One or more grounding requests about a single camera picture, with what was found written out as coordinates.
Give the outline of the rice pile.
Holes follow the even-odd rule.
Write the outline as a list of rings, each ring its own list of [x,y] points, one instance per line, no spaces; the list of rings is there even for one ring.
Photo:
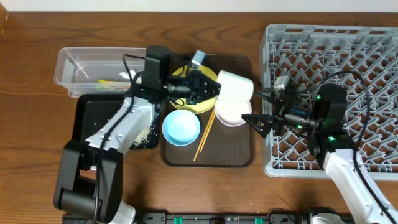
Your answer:
[[[142,130],[134,140],[131,149],[152,149],[158,143],[158,127],[154,124]]]

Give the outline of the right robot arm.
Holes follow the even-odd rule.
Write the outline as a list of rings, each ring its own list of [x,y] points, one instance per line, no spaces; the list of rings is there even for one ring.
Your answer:
[[[276,99],[265,96],[277,108],[275,113],[243,114],[242,118],[264,138],[282,128],[304,131],[308,150],[337,186],[356,223],[397,223],[397,210],[363,165],[358,144],[343,129],[346,90],[323,84],[311,111],[293,106],[293,95],[289,89]]]

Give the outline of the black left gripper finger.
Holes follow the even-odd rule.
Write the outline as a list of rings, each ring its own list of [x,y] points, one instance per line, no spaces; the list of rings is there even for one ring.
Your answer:
[[[217,86],[217,84],[218,84],[217,81],[212,80],[210,77],[206,76],[202,71],[199,71],[198,77],[199,77],[201,86],[205,86],[205,85]]]
[[[221,86],[205,86],[201,87],[198,92],[198,102],[209,100],[219,95]]]

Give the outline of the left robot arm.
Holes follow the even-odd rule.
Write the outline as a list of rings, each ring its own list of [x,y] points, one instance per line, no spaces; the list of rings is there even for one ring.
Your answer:
[[[94,135],[64,146],[56,209],[84,222],[134,223],[136,209],[122,200],[124,156],[172,98],[195,105],[219,95],[221,84],[198,69],[205,55],[179,55],[161,45],[146,49],[144,69],[128,75],[130,87],[118,112]]]

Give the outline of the white tissue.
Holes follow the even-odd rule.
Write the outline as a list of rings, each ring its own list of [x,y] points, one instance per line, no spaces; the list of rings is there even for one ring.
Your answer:
[[[135,78],[135,77],[137,76],[137,73],[136,73],[133,69],[131,69],[130,72],[120,72],[120,73],[119,73],[119,76],[120,76],[121,78],[123,78],[123,79],[129,81],[130,78]],[[137,84],[141,84],[141,83],[142,83],[142,78],[141,78],[141,77],[138,77],[138,78],[136,79],[136,83],[137,83]]]

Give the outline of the green snack wrapper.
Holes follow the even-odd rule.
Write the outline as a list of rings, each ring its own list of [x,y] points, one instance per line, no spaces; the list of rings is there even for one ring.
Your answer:
[[[129,82],[98,80],[96,89],[98,91],[127,91],[130,86],[131,84]]]

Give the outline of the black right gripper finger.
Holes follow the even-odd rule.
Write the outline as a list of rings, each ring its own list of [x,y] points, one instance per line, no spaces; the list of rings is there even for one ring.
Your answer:
[[[241,118],[263,138],[271,132],[273,119],[269,114],[242,114]]]
[[[259,90],[257,95],[274,106],[282,106],[283,101],[277,96],[273,88]]]

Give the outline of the pink plastic bowl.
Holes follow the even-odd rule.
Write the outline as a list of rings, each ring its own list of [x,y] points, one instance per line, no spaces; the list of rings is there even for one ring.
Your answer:
[[[225,126],[237,127],[245,123],[242,119],[243,114],[252,113],[252,105],[249,101],[220,100],[215,104],[215,113]]]

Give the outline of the white green cup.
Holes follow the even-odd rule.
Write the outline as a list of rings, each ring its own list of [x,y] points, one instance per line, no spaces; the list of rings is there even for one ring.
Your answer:
[[[217,82],[221,84],[217,100],[250,101],[253,96],[254,83],[248,78],[220,70]]]

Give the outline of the light blue bowl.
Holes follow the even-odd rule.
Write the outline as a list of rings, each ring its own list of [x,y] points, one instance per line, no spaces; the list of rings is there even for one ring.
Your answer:
[[[174,146],[187,146],[199,136],[201,129],[198,117],[188,110],[169,113],[162,123],[165,140]]]

